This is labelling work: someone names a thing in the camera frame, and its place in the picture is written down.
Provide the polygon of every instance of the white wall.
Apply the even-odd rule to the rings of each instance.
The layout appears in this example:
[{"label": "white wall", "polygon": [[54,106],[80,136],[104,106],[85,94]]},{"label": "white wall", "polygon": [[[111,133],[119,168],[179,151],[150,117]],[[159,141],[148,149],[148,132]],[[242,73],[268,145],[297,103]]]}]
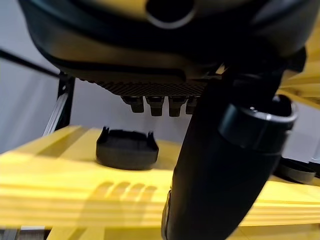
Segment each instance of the white wall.
[{"label": "white wall", "polygon": [[[0,48],[50,68],[33,46],[15,0],[0,0]],[[58,83],[51,77],[0,60],[0,153],[40,137],[55,104]],[[285,149],[285,157],[308,161],[320,138],[320,111],[299,104],[300,117]],[[88,82],[76,81],[71,124],[101,128],[154,131],[155,137],[182,142],[190,116],[181,110],[169,117],[168,100],[162,117],[132,113],[119,96]]]}]

